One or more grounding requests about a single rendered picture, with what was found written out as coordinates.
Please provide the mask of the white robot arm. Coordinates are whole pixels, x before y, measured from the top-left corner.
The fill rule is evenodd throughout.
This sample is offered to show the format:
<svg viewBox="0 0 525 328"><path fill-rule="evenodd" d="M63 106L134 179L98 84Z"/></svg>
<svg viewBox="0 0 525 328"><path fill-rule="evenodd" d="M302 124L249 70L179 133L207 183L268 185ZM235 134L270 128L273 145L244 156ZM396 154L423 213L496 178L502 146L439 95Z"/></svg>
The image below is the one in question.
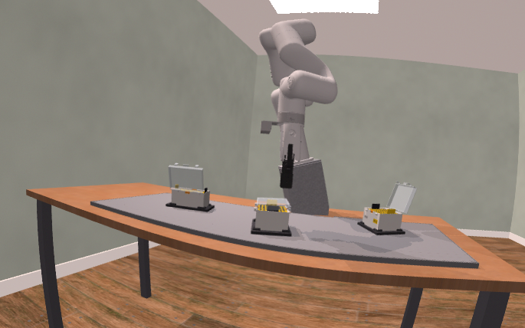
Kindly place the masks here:
<svg viewBox="0 0 525 328"><path fill-rule="evenodd" d="M337 85L330 69L305 47L316 38L311 21L280 21L261 31L259 38L269 58L272 81L280 87L271 94L277 122L261 121L261 133L269 134L272 125L284 122L304 125L305 107L336 99Z"/></svg>

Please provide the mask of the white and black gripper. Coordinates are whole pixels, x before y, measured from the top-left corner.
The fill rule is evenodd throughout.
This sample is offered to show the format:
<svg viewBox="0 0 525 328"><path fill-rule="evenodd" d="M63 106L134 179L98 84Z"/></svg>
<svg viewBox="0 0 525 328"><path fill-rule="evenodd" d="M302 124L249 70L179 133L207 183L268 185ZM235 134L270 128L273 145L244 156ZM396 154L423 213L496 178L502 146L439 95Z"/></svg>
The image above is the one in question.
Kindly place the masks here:
<svg viewBox="0 0 525 328"><path fill-rule="evenodd" d="M280 161L283 160L280 187L291 189L294 162L300 161L301 128L304 125L287 122L277 125L281 125ZM293 133L293 135L290 133Z"/></svg>

